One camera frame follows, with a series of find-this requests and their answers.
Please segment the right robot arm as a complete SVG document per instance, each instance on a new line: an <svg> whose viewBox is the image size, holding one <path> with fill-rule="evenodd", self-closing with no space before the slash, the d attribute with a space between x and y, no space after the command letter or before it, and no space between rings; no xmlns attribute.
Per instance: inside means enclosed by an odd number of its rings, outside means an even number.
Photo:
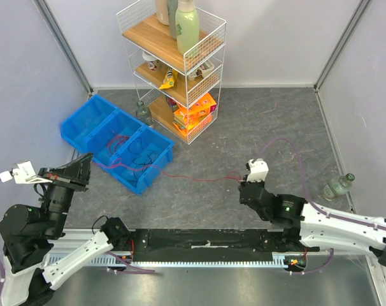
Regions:
<svg viewBox="0 0 386 306"><path fill-rule="evenodd" d="M386 267L386 217L352 214L317 205L291 194L273 194L264 181L241 181L239 202L263 220L288 231L282 246L295 251L300 246L361 252Z"/></svg>

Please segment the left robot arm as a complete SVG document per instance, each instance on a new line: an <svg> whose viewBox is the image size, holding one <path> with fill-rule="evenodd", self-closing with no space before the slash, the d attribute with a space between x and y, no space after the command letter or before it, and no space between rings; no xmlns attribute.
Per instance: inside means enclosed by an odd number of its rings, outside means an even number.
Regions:
<svg viewBox="0 0 386 306"><path fill-rule="evenodd" d="M46 266L53 242L62 238L75 192L88 189L93 155L87 153L56 168L35 171L29 160L0 174L2 182L40 187L39 207L12 205L0 222L3 260L0 261L0 305L45 305L74 273L95 257L124 250L130 232L118 217L111 217L85 243L62 260Z"/></svg>

